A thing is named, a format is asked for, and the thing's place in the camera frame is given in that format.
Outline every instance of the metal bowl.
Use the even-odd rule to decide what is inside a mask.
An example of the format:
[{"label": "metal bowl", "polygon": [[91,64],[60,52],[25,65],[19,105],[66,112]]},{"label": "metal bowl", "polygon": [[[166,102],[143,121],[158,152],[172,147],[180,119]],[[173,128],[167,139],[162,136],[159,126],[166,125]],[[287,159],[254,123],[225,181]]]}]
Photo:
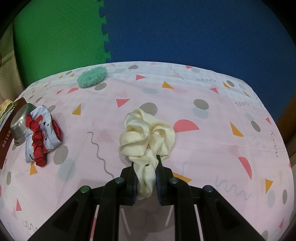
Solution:
[{"label": "metal bowl", "polygon": [[30,114],[35,108],[36,106],[33,104],[27,103],[21,107],[13,117],[10,124],[10,130],[16,146],[20,146],[22,143],[24,143],[25,134],[28,129],[26,127],[26,118],[27,115]]}]

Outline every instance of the red and white cloth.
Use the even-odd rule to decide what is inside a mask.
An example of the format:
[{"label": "red and white cloth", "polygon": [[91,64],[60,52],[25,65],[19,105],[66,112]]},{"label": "red and white cloth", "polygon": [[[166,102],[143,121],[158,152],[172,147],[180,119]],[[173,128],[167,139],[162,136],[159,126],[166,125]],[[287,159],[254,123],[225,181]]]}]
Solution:
[{"label": "red and white cloth", "polygon": [[52,119],[50,111],[41,105],[28,114],[25,134],[26,162],[36,162],[37,166],[46,165],[45,153],[53,150],[62,142],[62,131],[57,122]]}]

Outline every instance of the yellow triangle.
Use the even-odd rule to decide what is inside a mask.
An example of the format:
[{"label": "yellow triangle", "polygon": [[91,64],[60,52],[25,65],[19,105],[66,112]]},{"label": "yellow triangle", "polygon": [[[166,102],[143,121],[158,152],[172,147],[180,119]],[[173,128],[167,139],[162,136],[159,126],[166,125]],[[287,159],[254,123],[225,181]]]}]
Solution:
[{"label": "yellow triangle", "polygon": [[80,115],[81,114],[81,104],[72,112],[73,115]]},{"label": "yellow triangle", "polygon": [[[244,92],[244,94],[246,95],[246,96],[249,96],[246,92]],[[251,96],[249,96],[250,98],[252,98]]]},{"label": "yellow triangle", "polygon": [[238,137],[243,137],[244,135],[234,126],[234,124],[232,124],[230,122],[230,125],[231,125],[231,129],[232,129],[232,133],[235,135],[235,136],[238,136]]},{"label": "yellow triangle", "polygon": [[174,176],[174,177],[177,177],[177,178],[179,178],[179,179],[181,179],[181,180],[183,180],[183,181],[185,181],[186,183],[192,181],[192,179],[190,179],[190,178],[188,178],[188,177],[184,177],[184,176],[182,176],[182,175],[180,175],[180,174],[177,174],[177,173],[174,173],[174,172],[173,172],[173,176]]},{"label": "yellow triangle", "polygon": [[230,89],[230,87],[227,84],[225,84],[224,82],[223,82],[223,84],[226,88]]},{"label": "yellow triangle", "polygon": [[167,82],[163,82],[163,88],[173,89]]},{"label": "yellow triangle", "polygon": [[31,162],[31,168],[30,168],[30,175],[33,175],[33,174],[37,174],[37,170],[36,170],[36,167],[34,165],[34,162]]},{"label": "yellow triangle", "polygon": [[268,192],[268,190],[270,189],[271,185],[272,185],[273,181],[270,181],[268,179],[265,179],[265,194]]}]

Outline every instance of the patterned tablecloth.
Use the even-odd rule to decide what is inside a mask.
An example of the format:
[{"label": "patterned tablecloth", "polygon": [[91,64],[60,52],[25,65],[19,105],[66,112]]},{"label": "patterned tablecloth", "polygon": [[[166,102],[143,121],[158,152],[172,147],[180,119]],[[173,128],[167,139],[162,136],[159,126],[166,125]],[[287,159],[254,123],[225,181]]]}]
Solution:
[{"label": "patterned tablecloth", "polygon": [[[260,234],[278,240],[293,209],[293,176],[275,122],[250,86],[186,65],[101,66],[108,76],[97,86],[77,87],[77,77],[96,67],[89,66],[44,78],[21,94],[48,107],[64,139],[42,168],[25,162],[24,144],[10,146],[0,174],[0,218],[15,240],[27,240],[79,187],[102,186],[131,164],[118,152],[119,135],[126,114],[139,107],[174,127],[176,144],[164,166],[192,186],[214,186]],[[155,193],[123,207],[119,239],[173,240],[169,213]]]}]

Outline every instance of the blue foam mat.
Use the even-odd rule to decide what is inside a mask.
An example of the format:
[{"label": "blue foam mat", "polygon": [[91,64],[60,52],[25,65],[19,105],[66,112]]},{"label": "blue foam mat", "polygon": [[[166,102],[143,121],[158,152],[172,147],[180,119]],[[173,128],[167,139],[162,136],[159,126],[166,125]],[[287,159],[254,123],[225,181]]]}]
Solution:
[{"label": "blue foam mat", "polygon": [[104,0],[110,62],[159,61],[244,80],[277,122],[296,89],[296,46],[260,0]]}]

